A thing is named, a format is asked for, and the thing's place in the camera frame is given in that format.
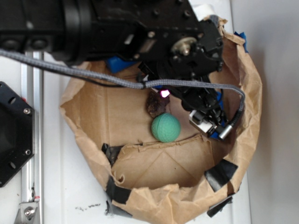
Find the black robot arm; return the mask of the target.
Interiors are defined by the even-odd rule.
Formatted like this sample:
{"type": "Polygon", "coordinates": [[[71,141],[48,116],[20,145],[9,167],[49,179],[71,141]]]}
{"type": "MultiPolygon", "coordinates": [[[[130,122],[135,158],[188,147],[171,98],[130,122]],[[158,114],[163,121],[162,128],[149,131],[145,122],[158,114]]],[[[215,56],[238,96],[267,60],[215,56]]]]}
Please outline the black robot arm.
{"type": "Polygon", "coordinates": [[[149,79],[205,81],[223,65],[215,23],[187,0],[3,0],[0,47],[67,65],[116,56],[149,79]]]}

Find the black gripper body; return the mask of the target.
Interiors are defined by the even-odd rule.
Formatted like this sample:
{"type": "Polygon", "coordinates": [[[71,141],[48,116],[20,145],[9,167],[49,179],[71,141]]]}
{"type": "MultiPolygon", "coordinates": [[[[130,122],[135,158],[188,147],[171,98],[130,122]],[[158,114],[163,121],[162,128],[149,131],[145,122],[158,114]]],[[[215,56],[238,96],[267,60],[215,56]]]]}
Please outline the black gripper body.
{"type": "Polygon", "coordinates": [[[208,76],[222,68],[223,42],[211,19],[199,20],[186,0],[128,0],[134,26],[126,49],[151,83],[185,92],[210,87],[208,76]]]}

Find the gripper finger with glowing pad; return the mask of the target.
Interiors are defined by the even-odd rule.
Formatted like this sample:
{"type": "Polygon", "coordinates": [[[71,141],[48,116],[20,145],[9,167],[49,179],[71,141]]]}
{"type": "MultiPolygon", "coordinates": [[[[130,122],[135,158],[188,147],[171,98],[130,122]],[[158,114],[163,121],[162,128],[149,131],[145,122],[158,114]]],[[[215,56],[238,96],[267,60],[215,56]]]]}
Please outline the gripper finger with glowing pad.
{"type": "Polygon", "coordinates": [[[161,98],[168,98],[171,94],[168,89],[160,89],[158,92],[161,98]]]}

